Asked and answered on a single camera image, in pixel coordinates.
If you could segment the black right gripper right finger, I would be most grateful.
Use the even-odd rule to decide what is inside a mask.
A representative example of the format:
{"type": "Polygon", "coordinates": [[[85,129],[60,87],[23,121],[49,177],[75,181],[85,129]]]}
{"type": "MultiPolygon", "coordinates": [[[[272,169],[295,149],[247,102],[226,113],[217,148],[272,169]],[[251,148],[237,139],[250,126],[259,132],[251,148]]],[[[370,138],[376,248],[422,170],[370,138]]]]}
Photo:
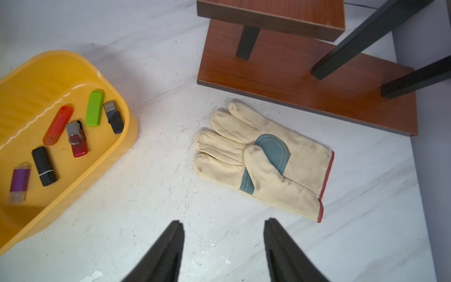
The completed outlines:
{"type": "Polygon", "coordinates": [[[275,218],[265,221],[264,244],[272,282],[326,282],[328,280],[311,263],[275,218]]]}

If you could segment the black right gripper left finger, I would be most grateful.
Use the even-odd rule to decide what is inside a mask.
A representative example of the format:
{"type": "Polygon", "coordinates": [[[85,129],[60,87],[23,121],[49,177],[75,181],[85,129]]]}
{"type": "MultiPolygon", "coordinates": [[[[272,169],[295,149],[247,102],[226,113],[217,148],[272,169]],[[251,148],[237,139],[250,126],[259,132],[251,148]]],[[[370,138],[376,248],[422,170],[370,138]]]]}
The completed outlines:
{"type": "Polygon", "coordinates": [[[184,236],[183,223],[172,221],[122,282],[177,282],[184,236]]]}

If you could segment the black usb flash drive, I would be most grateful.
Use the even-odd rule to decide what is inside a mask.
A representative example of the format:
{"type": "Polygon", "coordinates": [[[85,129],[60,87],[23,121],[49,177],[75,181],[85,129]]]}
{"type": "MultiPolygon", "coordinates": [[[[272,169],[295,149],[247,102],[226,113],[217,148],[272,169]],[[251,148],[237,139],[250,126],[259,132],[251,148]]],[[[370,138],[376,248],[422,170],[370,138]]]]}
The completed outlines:
{"type": "Polygon", "coordinates": [[[58,178],[47,149],[43,146],[32,151],[32,157],[44,187],[55,183],[58,178]]]}

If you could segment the grey clear-cap usb drive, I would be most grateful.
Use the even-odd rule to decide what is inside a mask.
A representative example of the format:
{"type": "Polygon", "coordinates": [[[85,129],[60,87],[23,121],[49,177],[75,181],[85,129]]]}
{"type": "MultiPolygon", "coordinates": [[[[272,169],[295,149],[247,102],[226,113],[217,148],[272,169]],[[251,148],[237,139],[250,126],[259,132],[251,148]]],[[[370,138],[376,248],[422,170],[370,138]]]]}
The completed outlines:
{"type": "Polygon", "coordinates": [[[115,101],[109,101],[104,104],[105,114],[108,123],[112,127],[114,134],[120,134],[123,131],[124,123],[122,121],[122,115],[117,107],[115,101]]]}

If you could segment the red swivel usb drive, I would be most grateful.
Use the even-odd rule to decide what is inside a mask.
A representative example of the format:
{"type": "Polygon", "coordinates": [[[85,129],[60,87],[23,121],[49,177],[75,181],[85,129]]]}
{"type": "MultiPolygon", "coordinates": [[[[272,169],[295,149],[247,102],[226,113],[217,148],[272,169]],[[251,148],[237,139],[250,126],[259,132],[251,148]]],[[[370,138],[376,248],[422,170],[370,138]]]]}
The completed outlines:
{"type": "Polygon", "coordinates": [[[88,145],[81,121],[73,121],[66,125],[68,141],[74,157],[81,157],[88,153],[88,145]]]}

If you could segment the purple usb flash drive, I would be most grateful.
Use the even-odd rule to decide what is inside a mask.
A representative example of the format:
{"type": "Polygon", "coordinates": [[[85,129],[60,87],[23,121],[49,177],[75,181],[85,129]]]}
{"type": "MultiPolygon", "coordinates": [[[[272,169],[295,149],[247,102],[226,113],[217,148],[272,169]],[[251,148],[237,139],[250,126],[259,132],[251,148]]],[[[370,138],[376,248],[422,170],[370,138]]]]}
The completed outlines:
{"type": "Polygon", "coordinates": [[[14,168],[8,198],[9,204],[21,204],[25,201],[30,173],[31,164],[28,162],[23,162],[14,168]]]}

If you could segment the green usb flash drive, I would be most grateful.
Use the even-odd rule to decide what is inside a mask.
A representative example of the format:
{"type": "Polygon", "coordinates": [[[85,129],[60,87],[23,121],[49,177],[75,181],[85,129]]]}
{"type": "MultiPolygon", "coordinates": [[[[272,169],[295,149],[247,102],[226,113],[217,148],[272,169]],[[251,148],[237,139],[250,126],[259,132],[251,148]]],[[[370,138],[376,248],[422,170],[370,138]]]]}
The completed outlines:
{"type": "Polygon", "coordinates": [[[85,124],[99,126],[101,122],[104,93],[102,90],[93,90],[88,99],[85,124]]]}

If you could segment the orange-red usb flash drive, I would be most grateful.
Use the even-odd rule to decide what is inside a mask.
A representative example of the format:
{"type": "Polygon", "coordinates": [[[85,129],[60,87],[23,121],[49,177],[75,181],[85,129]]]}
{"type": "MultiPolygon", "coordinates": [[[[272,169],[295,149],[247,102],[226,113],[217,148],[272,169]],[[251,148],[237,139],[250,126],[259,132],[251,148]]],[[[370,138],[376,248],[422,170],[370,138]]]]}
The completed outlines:
{"type": "Polygon", "coordinates": [[[73,107],[69,105],[62,106],[56,113],[52,123],[50,124],[46,134],[44,135],[42,143],[47,146],[55,145],[59,141],[73,113],[73,107]]]}

